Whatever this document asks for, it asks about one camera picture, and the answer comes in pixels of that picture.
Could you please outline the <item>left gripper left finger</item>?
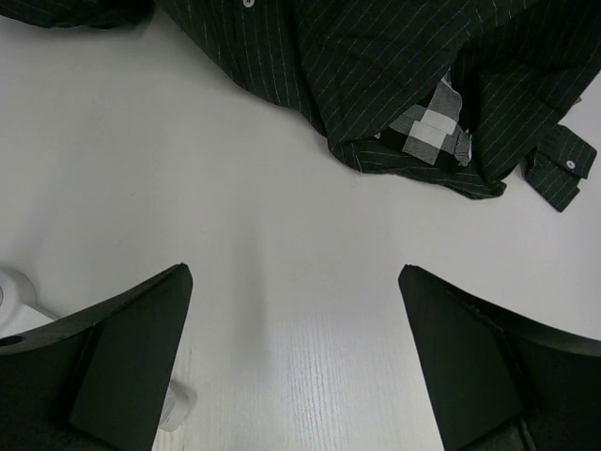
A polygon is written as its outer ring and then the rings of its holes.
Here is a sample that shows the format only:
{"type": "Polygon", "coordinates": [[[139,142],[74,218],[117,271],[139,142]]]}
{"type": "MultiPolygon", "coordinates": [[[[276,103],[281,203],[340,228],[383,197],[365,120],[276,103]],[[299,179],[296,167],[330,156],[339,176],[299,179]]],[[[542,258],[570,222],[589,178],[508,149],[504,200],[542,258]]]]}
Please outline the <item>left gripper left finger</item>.
{"type": "Polygon", "coordinates": [[[180,263],[3,338],[2,449],[151,449],[192,291],[191,271],[180,263]]]}

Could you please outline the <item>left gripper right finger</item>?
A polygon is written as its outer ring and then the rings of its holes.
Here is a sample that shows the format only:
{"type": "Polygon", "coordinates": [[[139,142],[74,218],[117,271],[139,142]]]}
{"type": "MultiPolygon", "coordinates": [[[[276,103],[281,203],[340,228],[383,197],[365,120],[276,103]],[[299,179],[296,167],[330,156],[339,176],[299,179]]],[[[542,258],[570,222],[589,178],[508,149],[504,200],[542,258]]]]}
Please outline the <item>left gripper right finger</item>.
{"type": "Polygon", "coordinates": [[[599,341],[417,266],[398,283],[445,449],[599,449],[599,341]]]}

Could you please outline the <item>black pinstripe shirt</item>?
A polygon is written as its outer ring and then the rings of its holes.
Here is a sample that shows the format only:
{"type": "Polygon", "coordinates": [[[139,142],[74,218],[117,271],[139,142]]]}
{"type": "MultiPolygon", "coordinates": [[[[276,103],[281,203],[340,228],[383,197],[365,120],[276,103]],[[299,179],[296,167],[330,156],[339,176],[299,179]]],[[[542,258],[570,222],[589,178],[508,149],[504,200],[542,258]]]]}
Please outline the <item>black pinstripe shirt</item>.
{"type": "Polygon", "coordinates": [[[111,29],[156,8],[236,85],[301,113],[360,172],[488,199],[522,167],[561,211],[596,158],[561,123],[600,71],[596,1],[5,1],[1,13],[111,29]],[[375,138],[446,73],[471,118],[472,158],[455,172],[375,138]]]}

